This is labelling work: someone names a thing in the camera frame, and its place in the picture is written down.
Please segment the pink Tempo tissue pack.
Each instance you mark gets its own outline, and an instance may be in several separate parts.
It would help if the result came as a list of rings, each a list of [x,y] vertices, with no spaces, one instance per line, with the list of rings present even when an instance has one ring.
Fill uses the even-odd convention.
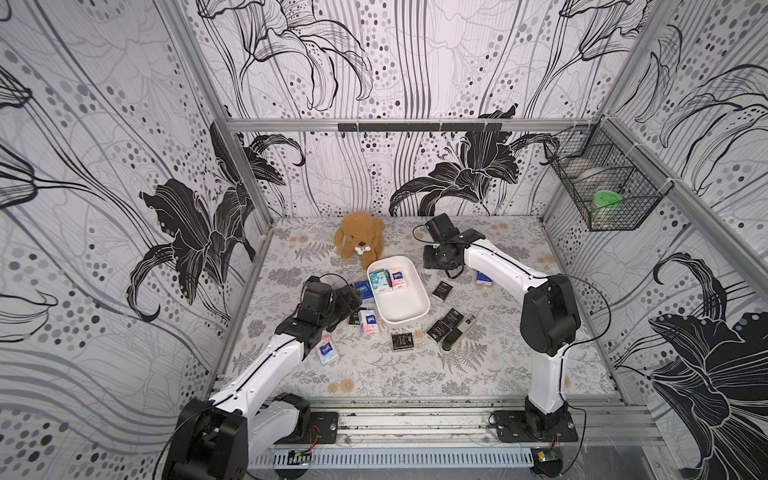
[[[362,309],[358,312],[358,318],[363,334],[378,334],[380,332],[378,317],[374,310]]]

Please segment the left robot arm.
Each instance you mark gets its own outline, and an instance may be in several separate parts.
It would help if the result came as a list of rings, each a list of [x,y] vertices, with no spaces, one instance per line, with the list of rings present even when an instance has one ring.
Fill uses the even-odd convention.
[[[277,444],[295,444],[295,455],[305,460],[317,444],[333,442],[327,417],[314,420],[308,400],[275,390],[361,306],[362,294],[352,284],[334,287],[318,276],[305,281],[298,304],[252,364],[209,399],[185,405],[152,475],[245,479],[251,460]]]

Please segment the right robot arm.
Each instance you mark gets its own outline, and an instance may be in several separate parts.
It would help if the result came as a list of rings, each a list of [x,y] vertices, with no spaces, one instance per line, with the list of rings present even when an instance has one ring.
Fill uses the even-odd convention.
[[[581,328],[571,280],[524,265],[474,229],[461,232],[445,214],[429,219],[426,229],[432,239],[424,248],[427,269],[474,269],[519,301],[520,334],[531,350],[526,413],[542,421],[561,420],[568,412],[564,393],[568,348]]]

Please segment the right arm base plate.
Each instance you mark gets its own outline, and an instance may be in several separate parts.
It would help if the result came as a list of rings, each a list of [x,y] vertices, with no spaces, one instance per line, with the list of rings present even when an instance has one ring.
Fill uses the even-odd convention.
[[[568,410],[540,414],[533,410],[497,410],[489,417],[489,425],[502,443],[572,443],[579,440],[576,426]]]

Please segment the pink white Tempo pack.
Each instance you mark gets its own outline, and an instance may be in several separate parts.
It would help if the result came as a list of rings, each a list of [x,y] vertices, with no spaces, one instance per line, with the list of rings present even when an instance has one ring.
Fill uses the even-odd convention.
[[[405,272],[402,268],[391,268],[387,270],[390,286],[393,290],[399,290],[408,286]]]

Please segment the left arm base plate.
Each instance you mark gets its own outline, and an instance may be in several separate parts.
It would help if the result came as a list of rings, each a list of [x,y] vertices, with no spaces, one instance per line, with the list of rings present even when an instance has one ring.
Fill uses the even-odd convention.
[[[278,445],[332,445],[337,441],[339,413],[335,411],[311,411],[308,427],[302,435],[281,439]]]

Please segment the teal cartoon tissue pack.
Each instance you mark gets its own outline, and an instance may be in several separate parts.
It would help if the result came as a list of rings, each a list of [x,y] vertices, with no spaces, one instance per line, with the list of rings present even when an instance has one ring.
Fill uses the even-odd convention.
[[[391,276],[386,269],[370,272],[369,282],[373,292],[385,293],[392,290]]]

